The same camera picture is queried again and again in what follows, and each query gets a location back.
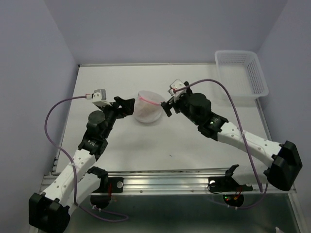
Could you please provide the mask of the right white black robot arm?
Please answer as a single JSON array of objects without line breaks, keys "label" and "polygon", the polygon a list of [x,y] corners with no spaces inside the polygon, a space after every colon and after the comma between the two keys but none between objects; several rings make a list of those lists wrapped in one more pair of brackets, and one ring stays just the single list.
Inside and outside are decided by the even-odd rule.
[{"label": "right white black robot arm", "polygon": [[247,131],[241,132],[228,119],[212,112],[211,102],[204,94],[184,93],[160,105],[169,117],[172,115],[171,109],[182,113],[203,136],[231,145],[261,161],[267,167],[263,172],[267,181],[275,188],[281,191],[291,189],[302,168],[298,149],[293,142],[281,144]]}]

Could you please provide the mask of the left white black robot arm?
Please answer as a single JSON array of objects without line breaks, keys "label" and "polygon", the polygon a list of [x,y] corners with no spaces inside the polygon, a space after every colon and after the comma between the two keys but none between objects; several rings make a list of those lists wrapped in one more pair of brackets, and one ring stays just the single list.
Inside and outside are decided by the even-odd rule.
[{"label": "left white black robot arm", "polygon": [[122,192],[117,184],[123,179],[110,179],[106,170],[94,164],[105,151],[116,120],[133,114],[135,99],[114,97],[113,102],[107,102],[104,98],[96,99],[94,94],[84,98],[98,110],[89,114],[81,143],[52,184],[29,199],[29,224],[46,233],[64,232],[72,213],[94,191],[107,192],[108,201],[113,191]]}]

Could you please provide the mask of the white mesh laundry bag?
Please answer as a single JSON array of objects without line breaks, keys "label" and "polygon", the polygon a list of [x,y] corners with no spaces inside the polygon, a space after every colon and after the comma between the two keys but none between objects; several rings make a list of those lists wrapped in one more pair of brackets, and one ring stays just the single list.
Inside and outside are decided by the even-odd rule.
[{"label": "white mesh laundry bag", "polygon": [[151,91],[141,90],[134,104],[133,117],[141,123],[153,123],[157,121],[163,112],[161,103],[165,99]]}]

